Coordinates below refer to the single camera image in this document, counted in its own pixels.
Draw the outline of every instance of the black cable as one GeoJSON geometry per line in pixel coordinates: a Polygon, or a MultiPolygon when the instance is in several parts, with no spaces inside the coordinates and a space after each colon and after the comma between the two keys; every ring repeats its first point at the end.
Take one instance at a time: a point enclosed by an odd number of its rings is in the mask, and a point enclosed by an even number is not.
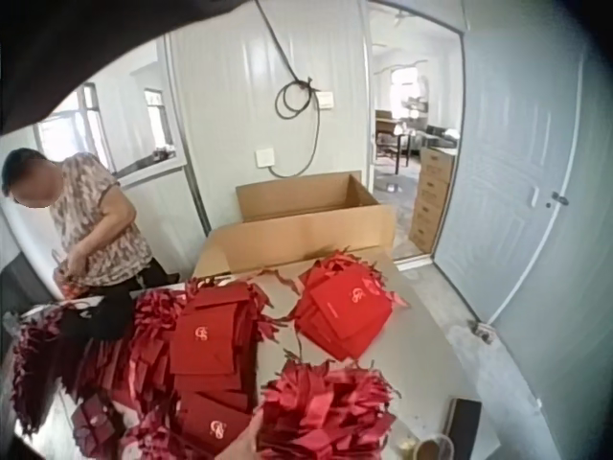
{"type": "Polygon", "coordinates": [[[321,125],[321,113],[320,113],[320,108],[319,108],[319,100],[317,99],[317,89],[313,88],[311,86],[312,83],[312,78],[309,77],[307,81],[304,80],[300,80],[298,78],[298,76],[296,75],[296,72],[294,72],[294,69],[291,67],[291,64],[289,63],[289,59],[287,58],[287,55],[285,54],[284,49],[281,46],[281,43],[279,43],[279,39],[277,38],[277,35],[275,34],[275,31],[273,30],[272,26],[270,25],[270,21],[268,20],[268,16],[266,16],[266,13],[264,12],[264,10],[261,7],[260,4],[260,0],[255,0],[256,5],[258,6],[258,10],[260,10],[260,14],[262,19],[264,20],[264,23],[266,24],[266,29],[268,29],[268,32],[270,32],[270,36],[272,37],[272,40],[275,43],[275,48],[277,48],[277,51],[279,52],[279,55],[281,56],[282,61],[285,64],[285,67],[287,68],[287,70],[289,71],[289,73],[292,76],[293,81],[291,81],[290,83],[286,84],[283,88],[281,88],[281,90],[279,91],[279,93],[277,93],[277,97],[275,98],[275,111],[277,112],[277,116],[279,116],[279,118],[281,118],[282,120],[293,120],[294,118],[297,118],[301,113],[303,113],[305,110],[307,110],[307,108],[311,105],[311,103],[313,103],[314,107],[315,107],[315,112],[317,114],[317,128],[315,128],[315,140],[313,142],[313,151],[310,155],[310,158],[308,159],[308,163],[306,163],[306,166],[304,168],[302,168],[301,170],[299,170],[298,172],[296,172],[295,174],[291,174],[291,175],[282,175],[279,174],[277,172],[275,172],[272,167],[268,167],[268,170],[270,171],[271,174],[273,174],[276,177],[282,178],[282,179],[286,179],[289,177],[296,177],[302,173],[304,173],[308,168],[310,168],[310,165],[313,164],[313,160],[315,159],[315,152],[317,151],[317,144],[319,143],[319,127],[321,125]],[[287,91],[289,90],[289,88],[291,88],[292,86],[298,86],[300,89],[303,89],[307,92],[308,94],[308,99],[306,100],[306,102],[299,108],[296,107],[292,107],[289,102],[287,101],[287,91]],[[280,102],[283,102],[284,105],[284,109],[289,112],[289,115],[285,115],[281,112],[280,110],[280,102]]]}

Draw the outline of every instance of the window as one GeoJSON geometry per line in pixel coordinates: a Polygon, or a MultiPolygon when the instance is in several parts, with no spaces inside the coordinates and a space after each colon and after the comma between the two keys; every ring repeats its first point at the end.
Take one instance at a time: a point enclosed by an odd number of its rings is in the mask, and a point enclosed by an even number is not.
{"type": "Polygon", "coordinates": [[[70,93],[49,117],[36,125],[35,132],[40,149],[50,160],[62,161],[88,151],[113,171],[94,83],[86,83],[70,93]]]}
{"type": "Polygon", "coordinates": [[[166,115],[162,91],[156,89],[145,90],[145,100],[149,121],[153,130],[153,140],[157,149],[165,149],[172,146],[172,136],[170,135],[169,119],[166,115]]]}
{"type": "Polygon", "coordinates": [[[417,119],[420,113],[407,105],[411,99],[418,99],[421,94],[418,83],[417,67],[403,67],[392,72],[392,85],[390,87],[390,103],[392,118],[417,119]]]}

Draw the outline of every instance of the door handle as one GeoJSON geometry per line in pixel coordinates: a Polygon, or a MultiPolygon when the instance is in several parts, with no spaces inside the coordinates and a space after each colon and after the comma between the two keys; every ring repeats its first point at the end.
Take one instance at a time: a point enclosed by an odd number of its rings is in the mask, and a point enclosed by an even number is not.
{"type": "Polygon", "coordinates": [[[558,192],[552,193],[552,199],[557,201],[562,206],[568,206],[568,198],[566,196],[560,195],[558,192]]]}

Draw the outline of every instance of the white table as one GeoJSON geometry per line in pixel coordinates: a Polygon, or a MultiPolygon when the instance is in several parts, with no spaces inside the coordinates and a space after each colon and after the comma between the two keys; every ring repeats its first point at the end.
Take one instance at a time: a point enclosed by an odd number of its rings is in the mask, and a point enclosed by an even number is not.
{"type": "MultiPolygon", "coordinates": [[[[387,288],[397,292],[411,305],[409,309],[396,308],[383,332],[360,359],[360,363],[368,367],[373,361],[375,367],[401,394],[401,399],[393,400],[390,410],[402,425],[408,426],[420,438],[439,433],[443,429],[452,398],[479,399],[475,386],[467,378],[443,332],[394,264],[378,250],[360,251],[357,255],[371,263],[376,262],[376,267],[387,278],[387,288]]],[[[295,279],[311,265],[312,261],[284,265],[280,273],[285,278],[295,279]]],[[[267,308],[266,314],[281,317],[296,304],[297,295],[274,277],[262,276],[257,282],[274,306],[267,308]]],[[[169,288],[182,287],[174,285],[169,288]]],[[[86,302],[96,305],[99,300],[100,297],[96,297],[86,299],[86,302]]],[[[284,349],[298,354],[293,327],[282,329],[278,338],[280,344],[264,341],[259,345],[258,386],[276,378],[285,363],[284,349]]],[[[308,339],[301,337],[301,341],[304,361],[320,363],[329,358],[308,339]]],[[[68,412],[72,413],[74,405],[70,398],[64,396],[61,401],[57,399],[50,418],[30,444],[48,459],[81,458],[72,441],[62,402],[68,406],[68,412]]],[[[126,424],[134,425],[135,413],[128,410],[124,410],[124,413],[126,424]]],[[[486,460],[499,446],[484,410],[471,459],[486,460]]],[[[383,458],[398,459],[391,445],[383,452],[383,458]]]]}

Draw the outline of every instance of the gold logo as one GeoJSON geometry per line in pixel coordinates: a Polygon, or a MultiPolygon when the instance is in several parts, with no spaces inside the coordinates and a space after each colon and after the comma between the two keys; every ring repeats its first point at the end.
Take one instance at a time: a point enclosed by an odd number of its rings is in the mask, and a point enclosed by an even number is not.
{"type": "Polygon", "coordinates": [[[209,339],[209,330],[206,326],[200,326],[199,328],[196,328],[195,330],[195,337],[198,340],[208,340],[209,339]]]}
{"type": "Polygon", "coordinates": [[[211,434],[217,439],[223,439],[223,435],[226,431],[226,426],[226,424],[220,422],[219,420],[211,422],[211,434]]]}
{"type": "Polygon", "coordinates": [[[356,287],[353,291],[352,291],[352,301],[357,304],[360,300],[362,300],[364,298],[364,290],[361,289],[360,287],[356,287]]]}

